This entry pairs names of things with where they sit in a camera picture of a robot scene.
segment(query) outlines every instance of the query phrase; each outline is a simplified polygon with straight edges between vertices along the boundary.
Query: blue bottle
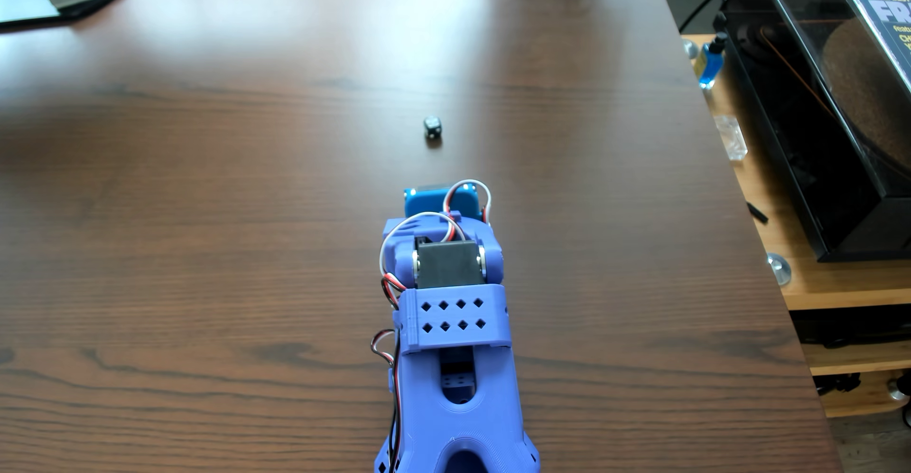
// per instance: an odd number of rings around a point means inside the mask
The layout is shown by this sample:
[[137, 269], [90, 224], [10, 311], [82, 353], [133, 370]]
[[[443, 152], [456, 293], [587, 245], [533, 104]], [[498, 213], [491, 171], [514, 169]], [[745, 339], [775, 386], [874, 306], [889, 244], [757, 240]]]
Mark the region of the blue bottle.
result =
[[728, 35], [719, 32], [711, 43], [702, 45], [699, 56], [696, 57], [696, 64], [692, 69], [699, 76], [699, 86], [703, 89], [711, 89], [715, 84], [715, 76], [722, 70], [724, 65], [724, 43], [728, 41]]

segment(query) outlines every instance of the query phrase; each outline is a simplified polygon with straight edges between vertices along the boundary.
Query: wooden table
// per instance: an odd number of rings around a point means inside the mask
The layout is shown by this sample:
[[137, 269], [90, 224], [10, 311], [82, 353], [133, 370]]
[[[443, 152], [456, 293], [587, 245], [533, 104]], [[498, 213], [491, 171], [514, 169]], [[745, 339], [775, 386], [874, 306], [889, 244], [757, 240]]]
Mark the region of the wooden table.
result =
[[840, 471], [664, 0], [119, 0], [0, 48], [5, 472], [369, 470], [382, 224], [462, 176], [545, 471]]
[[[701, 45], [712, 35], [689, 35]], [[820, 263], [803, 233], [784, 185], [762, 147], [744, 103], [744, 95], [727, 68], [719, 74], [707, 102], [715, 115], [734, 115], [741, 123], [749, 153], [731, 162], [747, 200], [769, 217], [755, 222], [762, 244], [791, 265], [791, 282], [781, 287], [791, 310], [911, 304], [911, 260]], [[911, 343], [879, 343], [826, 349], [804, 344], [803, 353], [816, 375], [862, 373], [862, 386], [850, 393], [823, 397], [830, 417], [869, 414], [900, 408], [906, 401], [888, 396], [886, 383], [911, 368]]]

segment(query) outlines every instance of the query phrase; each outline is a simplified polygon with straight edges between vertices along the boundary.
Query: blue 3d-printed robot arm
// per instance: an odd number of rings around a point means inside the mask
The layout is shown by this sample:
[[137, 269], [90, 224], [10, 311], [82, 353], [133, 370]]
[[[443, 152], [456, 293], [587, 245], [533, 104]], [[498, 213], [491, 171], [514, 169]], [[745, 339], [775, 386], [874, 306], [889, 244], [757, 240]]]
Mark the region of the blue 3d-printed robot arm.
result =
[[375, 349], [389, 330], [372, 348], [390, 362], [396, 403], [375, 473], [540, 471], [523, 430], [503, 254], [486, 222], [489, 193], [480, 209], [477, 186], [486, 189], [467, 180], [405, 190], [405, 219], [383, 230], [396, 346], [394, 354]]

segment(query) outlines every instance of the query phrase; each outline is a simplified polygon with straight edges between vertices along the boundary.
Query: wooden shelf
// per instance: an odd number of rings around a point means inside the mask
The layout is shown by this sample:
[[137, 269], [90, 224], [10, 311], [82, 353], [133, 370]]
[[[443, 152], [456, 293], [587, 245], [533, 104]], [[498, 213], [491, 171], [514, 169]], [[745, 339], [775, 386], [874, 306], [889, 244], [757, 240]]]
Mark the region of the wooden shelf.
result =
[[803, 355], [814, 375], [853, 374], [911, 368], [911, 342], [849, 345], [827, 349], [802, 344]]
[[[701, 45], [712, 36], [685, 36]], [[791, 282], [781, 287], [788, 309], [822, 309], [879, 304], [911, 304], [911, 260], [819, 263], [810, 248], [784, 187], [772, 170], [757, 135], [744, 118], [734, 74], [725, 68], [706, 99], [713, 115], [734, 115], [746, 139], [744, 161], [731, 162], [744, 198], [769, 217], [756, 221], [762, 244], [791, 264]]]
[[827, 417], [852, 417], [884, 413], [907, 404], [889, 397], [886, 383], [901, 376], [901, 371], [882, 371], [860, 374], [860, 386], [848, 393], [832, 391], [821, 396]]

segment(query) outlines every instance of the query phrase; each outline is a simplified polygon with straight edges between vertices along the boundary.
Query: record player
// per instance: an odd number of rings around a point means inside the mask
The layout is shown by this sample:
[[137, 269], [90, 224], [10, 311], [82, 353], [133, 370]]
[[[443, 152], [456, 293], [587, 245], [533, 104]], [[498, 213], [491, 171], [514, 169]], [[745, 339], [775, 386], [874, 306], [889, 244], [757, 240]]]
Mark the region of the record player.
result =
[[727, 0], [715, 22], [819, 261], [911, 258], [911, 92], [849, 0]]

